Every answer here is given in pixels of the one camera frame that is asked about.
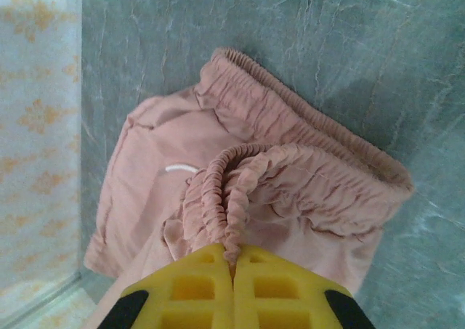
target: marble surface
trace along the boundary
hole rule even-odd
[[[251,55],[412,172],[357,299],[378,329],[465,327],[465,0],[83,0],[85,248],[126,114]]]

